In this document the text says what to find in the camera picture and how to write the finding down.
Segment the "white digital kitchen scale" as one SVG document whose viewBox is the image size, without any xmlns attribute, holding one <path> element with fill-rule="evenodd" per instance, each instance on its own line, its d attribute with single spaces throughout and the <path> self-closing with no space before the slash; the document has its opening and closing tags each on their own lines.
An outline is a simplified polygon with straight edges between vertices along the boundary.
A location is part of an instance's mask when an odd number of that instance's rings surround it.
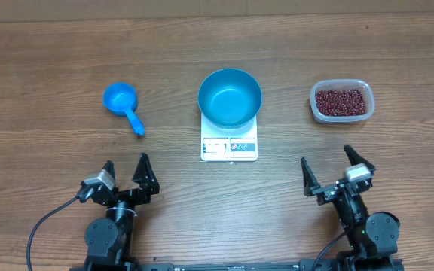
<svg viewBox="0 0 434 271">
<path fill-rule="evenodd" d="M 223 129 L 201 115 L 200 158 L 206 162 L 253 162 L 258 159 L 257 117 L 237 129 Z"/>
</svg>

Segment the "clear plastic container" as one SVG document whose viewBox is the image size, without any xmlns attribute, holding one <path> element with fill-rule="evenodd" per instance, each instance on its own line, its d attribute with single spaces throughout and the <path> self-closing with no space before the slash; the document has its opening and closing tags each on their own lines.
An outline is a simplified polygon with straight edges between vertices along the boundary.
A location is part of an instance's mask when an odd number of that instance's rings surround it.
<svg viewBox="0 0 434 271">
<path fill-rule="evenodd" d="M 371 87 L 360 79 L 331 79 L 316 83 L 310 91 L 310 107 L 318 123 L 364 121 L 375 110 Z"/>
</svg>

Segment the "blue metal bowl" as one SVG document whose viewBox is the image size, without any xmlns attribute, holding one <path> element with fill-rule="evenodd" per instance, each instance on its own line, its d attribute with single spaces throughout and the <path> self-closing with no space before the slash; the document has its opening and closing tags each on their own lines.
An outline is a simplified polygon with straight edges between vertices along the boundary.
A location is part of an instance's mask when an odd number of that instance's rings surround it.
<svg viewBox="0 0 434 271">
<path fill-rule="evenodd" d="M 262 103 L 263 92 L 257 80 L 250 73 L 234 68 L 208 75 L 197 94 L 202 115 L 222 129 L 245 126 L 258 115 Z"/>
</svg>

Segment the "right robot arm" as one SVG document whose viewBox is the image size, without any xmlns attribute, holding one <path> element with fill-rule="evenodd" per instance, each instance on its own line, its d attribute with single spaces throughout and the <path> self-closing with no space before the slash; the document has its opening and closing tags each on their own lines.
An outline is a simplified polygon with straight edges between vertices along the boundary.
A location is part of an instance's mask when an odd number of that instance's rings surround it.
<svg viewBox="0 0 434 271">
<path fill-rule="evenodd" d="M 303 259 L 299 270 L 403 270 L 398 251 L 399 219 L 389 212 L 369 214 L 361 193 L 372 187 L 375 166 L 350 145 L 344 146 L 350 166 L 334 184 L 321 186 L 304 157 L 301 158 L 304 195 L 322 206 L 332 203 L 343 227 L 315 259 Z"/>
</svg>

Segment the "blue plastic measuring scoop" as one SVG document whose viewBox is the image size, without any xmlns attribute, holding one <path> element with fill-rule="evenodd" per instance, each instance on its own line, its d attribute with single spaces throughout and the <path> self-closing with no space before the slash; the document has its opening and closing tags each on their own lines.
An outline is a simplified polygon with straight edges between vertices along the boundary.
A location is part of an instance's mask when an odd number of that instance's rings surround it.
<svg viewBox="0 0 434 271">
<path fill-rule="evenodd" d="M 119 117 L 126 117 L 135 134 L 143 136 L 145 127 L 136 116 L 138 106 L 136 88 L 125 82 L 116 82 L 109 85 L 102 96 L 103 105 L 111 113 Z"/>
</svg>

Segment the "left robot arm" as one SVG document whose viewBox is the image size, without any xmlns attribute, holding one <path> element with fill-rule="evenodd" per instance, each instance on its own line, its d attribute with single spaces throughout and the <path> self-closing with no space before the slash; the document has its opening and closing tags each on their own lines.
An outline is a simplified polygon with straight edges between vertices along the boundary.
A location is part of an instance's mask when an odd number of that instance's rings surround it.
<svg viewBox="0 0 434 271">
<path fill-rule="evenodd" d="M 91 199 L 105 207 L 105 216 L 92 221 L 85 231 L 87 257 L 84 270 L 141 269 L 138 260 L 131 255 L 135 208 L 149 204 L 151 196 L 160 191 L 147 154 L 140 154 L 132 181 L 138 184 L 138 187 L 119 190 L 116 185 L 115 165 L 109 160 L 99 172 L 88 175 L 81 182 L 77 200 L 85 203 Z"/>
</svg>

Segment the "red beans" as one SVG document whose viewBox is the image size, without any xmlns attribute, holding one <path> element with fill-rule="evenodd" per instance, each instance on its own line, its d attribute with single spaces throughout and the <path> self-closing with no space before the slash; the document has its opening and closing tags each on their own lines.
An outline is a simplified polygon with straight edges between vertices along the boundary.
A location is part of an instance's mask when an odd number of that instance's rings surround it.
<svg viewBox="0 0 434 271">
<path fill-rule="evenodd" d="M 320 90 L 315 95 L 319 112 L 330 117 L 350 117 L 366 113 L 365 100 L 359 90 Z"/>
</svg>

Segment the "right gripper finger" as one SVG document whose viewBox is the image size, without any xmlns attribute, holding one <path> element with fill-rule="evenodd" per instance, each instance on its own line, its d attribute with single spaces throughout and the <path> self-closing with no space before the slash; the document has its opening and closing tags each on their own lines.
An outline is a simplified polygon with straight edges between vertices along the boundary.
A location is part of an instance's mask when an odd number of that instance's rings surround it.
<svg viewBox="0 0 434 271">
<path fill-rule="evenodd" d="M 316 176 L 313 174 L 311 168 L 309 167 L 306 158 L 301 158 L 301 169 L 303 172 L 303 188 L 305 196 L 314 196 L 315 190 L 321 188 L 319 182 L 316 179 Z"/>
<path fill-rule="evenodd" d="M 344 151 L 352 166 L 363 163 L 370 172 L 374 172 L 376 170 L 376 167 L 372 163 L 360 156 L 350 145 L 345 145 Z"/>
</svg>

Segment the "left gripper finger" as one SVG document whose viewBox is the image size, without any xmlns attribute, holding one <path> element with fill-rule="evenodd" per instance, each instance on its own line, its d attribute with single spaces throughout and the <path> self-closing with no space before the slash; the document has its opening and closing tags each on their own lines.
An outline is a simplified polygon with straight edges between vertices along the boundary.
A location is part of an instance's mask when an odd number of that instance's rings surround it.
<svg viewBox="0 0 434 271">
<path fill-rule="evenodd" d="M 139 189 L 145 191 L 150 196 L 160 193 L 160 185 L 146 153 L 140 154 L 139 162 L 133 174 L 132 181 L 137 183 Z"/>
<path fill-rule="evenodd" d="M 102 173 L 106 180 L 115 181 L 115 165 L 111 160 L 107 160 L 102 168 Z"/>
</svg>

